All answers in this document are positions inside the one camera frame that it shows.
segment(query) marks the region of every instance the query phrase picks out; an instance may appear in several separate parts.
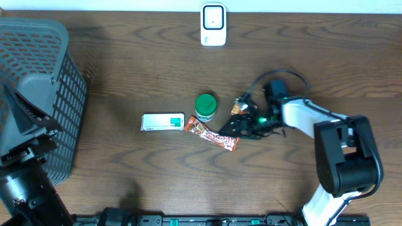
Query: green bottle cap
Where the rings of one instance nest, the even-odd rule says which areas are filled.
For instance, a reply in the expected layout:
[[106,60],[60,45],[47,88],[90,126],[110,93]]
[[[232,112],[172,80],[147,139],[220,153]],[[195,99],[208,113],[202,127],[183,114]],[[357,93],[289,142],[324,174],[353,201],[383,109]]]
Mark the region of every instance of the green bottle cap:
[[195,101],[195,110],[201,116],[210,116],[216,111],[215,97],[209,94],[200,95]]

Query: wooden table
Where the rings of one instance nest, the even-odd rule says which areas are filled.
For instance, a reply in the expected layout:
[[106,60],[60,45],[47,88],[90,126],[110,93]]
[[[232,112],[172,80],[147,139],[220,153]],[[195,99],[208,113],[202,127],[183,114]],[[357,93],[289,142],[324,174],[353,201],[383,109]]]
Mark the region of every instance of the wooden table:
[[[90,95],[70,179],[56,187],[70,213],[104,207],[166,215],[295,211],[318,186],[313,140],[300,131],[242,140],[233,153],[180,131],[141,132],[145,112],[193,115],[197,95],[219,100],[214,130],[261,73],[289,68],[311,99],[371,121],[385,169],[379,191],[352,202],[373,225],[402,223],[402,16],[229,13],[225,46],[199,41],[198,13],[6,11],[55,19]],[[291,93],[303,85],[288,75]],[[263,93],[255,99],[265,107]],[[4,207],[0,220],[9,218]]]

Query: white box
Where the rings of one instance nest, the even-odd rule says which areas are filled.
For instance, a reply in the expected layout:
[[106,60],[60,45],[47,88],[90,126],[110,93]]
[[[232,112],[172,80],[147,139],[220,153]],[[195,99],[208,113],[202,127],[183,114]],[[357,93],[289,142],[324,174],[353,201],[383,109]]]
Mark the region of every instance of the white box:
[[184,114],[144,114],[142,116],[141,130],[183,130]]

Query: plastic basket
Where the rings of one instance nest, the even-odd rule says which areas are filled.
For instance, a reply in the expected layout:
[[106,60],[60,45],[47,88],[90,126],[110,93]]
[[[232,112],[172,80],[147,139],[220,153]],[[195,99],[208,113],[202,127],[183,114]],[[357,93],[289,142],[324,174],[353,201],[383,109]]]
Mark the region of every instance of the plastic basket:
[[[54,185],[70,175],[87,101],[87,84],[67,51],[65,27],[50,20],[0,18],[0,83],[7,83],[63,127],[43,165]],[[0,152],[23,143],[0,86]]]

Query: white background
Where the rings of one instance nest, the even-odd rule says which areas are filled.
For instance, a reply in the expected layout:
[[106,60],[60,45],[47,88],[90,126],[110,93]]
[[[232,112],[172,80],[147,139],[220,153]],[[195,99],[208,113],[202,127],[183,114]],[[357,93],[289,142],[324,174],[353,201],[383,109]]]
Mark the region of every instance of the white background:
[[[199,12],[203,0],[0,0],[5,10]],[[402,13],[402,0],[222,0],[228,12]]]

